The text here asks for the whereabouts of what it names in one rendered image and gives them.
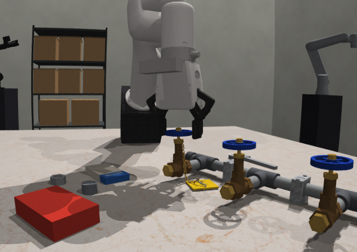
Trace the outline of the red block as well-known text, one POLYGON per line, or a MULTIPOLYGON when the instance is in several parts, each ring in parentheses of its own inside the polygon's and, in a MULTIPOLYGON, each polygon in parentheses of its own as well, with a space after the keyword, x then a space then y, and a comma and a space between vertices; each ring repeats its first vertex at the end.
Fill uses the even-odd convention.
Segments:
POLYGON ((100 223, 99 204, 57 185, 14 198, 16 214, 53 242, 100 223))

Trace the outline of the yellow tag with chain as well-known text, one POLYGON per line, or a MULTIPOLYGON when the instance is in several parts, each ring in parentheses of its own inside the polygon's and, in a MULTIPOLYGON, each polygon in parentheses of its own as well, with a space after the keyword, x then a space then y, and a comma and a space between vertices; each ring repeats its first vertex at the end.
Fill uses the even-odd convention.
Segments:
MULTIPOLYGON (((181 139, 181 143, 182 143, 182 141, 183 141, 183 143, 184 143, 184 139, 181 139)), ((183 156, 183 165, 185 164, 185 157, 184 157, 184 155, 185 155, 185 151, 184 151, 184 144, 182 143, 182 156, 183 156), (184 152, 183 152, 184 151, 184 152), (184 154, 184 155, 183 155, 184 154)), ((186 164, 185 164, 186 165, 186 164)), ((184 165, 184 166, 185 166, 184 165)), ((184 166, 183 166, 183 168, 184 168, 184 166)), ((185 166, 185 168, 186 168, 186 166, 185 166)), ((214 182, 212 182, 211 180, 199 180, 199 178, 196 178, 196 180, 194 181, 194 180, 192 180, 192 181, 189 181, 188 180, 188 177, 186 176, 186 174, 187 174, 187 172, 186 172, 186 174, 185 174, 185 172, 186 172, 186 169, 184 169, 184 175, 185 175, 185 180, 187 180, 186 181, 186 183, 189 185, 189 187, 193 190, 193 191, 195 191, 195 190, 208 190, 208 189, 215 189, 215 188, 219 188, 219 186, 218 185, 216 185, 214 182), (187 178, 187 179, 186 179, 187 178)))

